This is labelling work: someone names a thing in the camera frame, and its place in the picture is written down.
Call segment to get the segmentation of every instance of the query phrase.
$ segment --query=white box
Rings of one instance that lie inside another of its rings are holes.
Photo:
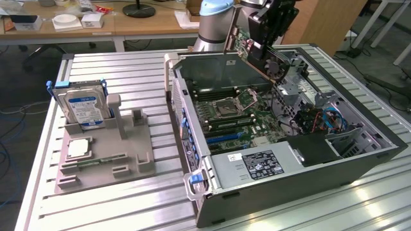
[[[98,13],[85,14],[81,19],[84,28],[101,28],[102,27],[102,16]]]
[[[336,51],[348,51],[349,50],[349,44],[352,45],[355,39],[357,38],[356,33],[353,33],[351,30],[348,30],[344,40],[340,44],[340,47]]]
[[[57,15],[52,19],[52,25],[56,32],[82,29],[78,18],[70,14]]]
[[[10,15],[16,30],[40,30],[42,20],[38,15]]]

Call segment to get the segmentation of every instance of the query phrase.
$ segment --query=office chair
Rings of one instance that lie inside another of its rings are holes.
[[[97,45],[93,42],[88,43],[89,48],[96,48]],[[26,72],[30,72],[33,70],[33,66],[28,65],[28,62],[34,59],[44,51],[46,51],[49,48],[56,49],[61,54],[66,54],[65,50],[57,45],[57,44],[44,44],[41,47],[34,50],[33,53],[24,59],[21,65],[22,70]],[[20,51],[25,52],[28,50],[26,46],[18,45]]]

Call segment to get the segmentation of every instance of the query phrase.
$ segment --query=desk lamp base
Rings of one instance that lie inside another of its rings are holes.
[[[148,18],[154,15],[154,8],[144,4],[138,8],[137,4],[130,4],[122,7],[122,13],[133,18]]]

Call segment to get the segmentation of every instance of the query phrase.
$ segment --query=white table leg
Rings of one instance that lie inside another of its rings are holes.
[[[401,52],[401,54],[399,55],[399,57],[396,58],[396,60],[393,61],[395,66],[397,66],[400,64],[400,62],[405,59],[405,57],[409,53],[411,53],[411,43],[407,46],[407,48],[404,49],[404,51]]]
[[[395,12],[395,14],[392,15],[389,22],[385,24],[383,30],[380,31],[376,39],[373,40],[371,47],[376,47],[377,43],[380,42],[380,40],[383,39],[383,37],[385,36],[389,28],[392,27],[393,23],[396,22],[397,18],[400,17],[401,13],[404,12],[407,6],[409,5],[409,2],[405,2],[401,7],[397,9],[397,11]]]
[[[124,36],[113,37],[116,52],[124,52]]]
[[[383,2],[380,3],[373,15],[369,18],[369,21],[367,22],[367,25],[364,26],[363,30],[360,31],[360,34],[359,34],[356,40],[352,43],[352,48],[356,48],[359,46],[360,41],[364,38],[365,34],[368,33],[368,30],[369,30],[372,24],[375,23],[380,13],[383,12],[387,4],[388,4],[388,2],[385,0],[383,0]]]

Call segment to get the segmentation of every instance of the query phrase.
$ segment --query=hard drive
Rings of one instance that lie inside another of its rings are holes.
[[[78,123],[82,130],[104,128],[104,119],[110,118],[106,106],[105,81],[46,83],[48,92],[56,99],[68,124]]]

